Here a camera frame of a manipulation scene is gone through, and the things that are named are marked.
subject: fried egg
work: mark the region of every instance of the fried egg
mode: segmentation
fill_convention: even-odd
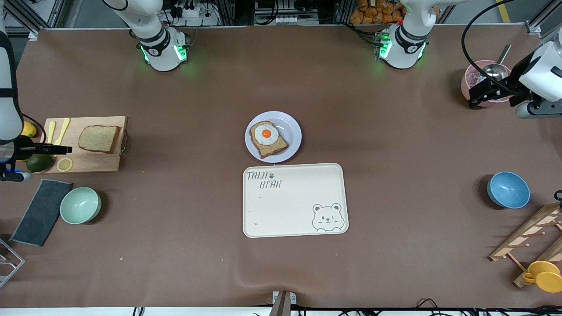
[[[279,132],[271,125],[260,125],[254,130],[253,136],[260,145],[273,145],[279,139]]]

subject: bowl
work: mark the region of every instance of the bowl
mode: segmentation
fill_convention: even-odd
[[[520,176],[502,171],[496,173],[488,182],[488,195],[499,206],[520,209],[529,203],[531,190]]]
[[[98,193],[88,187],[70,191],[61,202],[61,217],[69,224],[84,224],[94,219],[102,207]]]
[[[495,63],[496,63],[495,61],[491,61],[491,60],[479,60],[475,62],[475,64],[481,69],[484,69],[484,67],[488,66],[489,64],[495,64]],[[507,75],[510,75],[511,69],[507,68],[506,66],[504,66],[504,68],[507,70]],[[478,83],[479,76],[480,73],[476,70],[476,68],[472,67],[472,65],[468,66],[468,68],[464,72],[463,79],[460,83],[460,90],[462,91],[463,96],[466,98],[467,101],[470,100],[469,90]],[[490,100],[490,101],[482,102],[478,106],[487,107],[492,105],[507,104],[509,98],[510,97],[505,97],[499,100]]]

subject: mint green bowl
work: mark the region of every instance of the mint green bowl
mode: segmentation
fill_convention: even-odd
[[[84,224],[94,219],[102,207],[98,193],[88,187],[70,191],[61,202],[61,217],[69,224]]]

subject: yellow knife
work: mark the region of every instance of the yellow knife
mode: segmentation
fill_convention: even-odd
[[[53,136],[55,135],[55,127],[57,126],[57,122],[50,121],[49,122],[49,134],[47,136],[47,144],[53,143]]]
[[[62,143],[62,138],[65,136],[66,129],[69,127],[69,124],[70,124],[70,118],[66,118],[62,122],[61,134],[60,136],[58,136],[58,139],[55,141],[53,145],[60,145]]]

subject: pink bowl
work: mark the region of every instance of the pink bowl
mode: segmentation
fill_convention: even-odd
[[[476,62],[476,65],[482,69],[482,68],[488,66],[489,64],[494,64],[494,63],[495,63],[495,61],[491,61],[491,60],[479,60],[479,61]],[[511,69],[507,68],[506,66],[504,66],[504,68],[507,70],[508,75],[511,74]],[[463,92],[463,96],[467,100],[470,100],[469,89],[472,88],[473,86],[475,86],[478,83],[478,77],[479,76],[480,76],[480,73],[476,70],[476,68],[472,67],[472,65],[468,66],[468,68],[464,72],[463,79],[460,83],[460,90]],[[502,98],[502,99],[499,99],[499,100],[490,100],[490,101],[482,102],[482,103],[480,103],[479,106],[492,106],[492,105],[507,104],[507,101],[509,100],[509,98],[510,97],[505,97],[505,98]]]

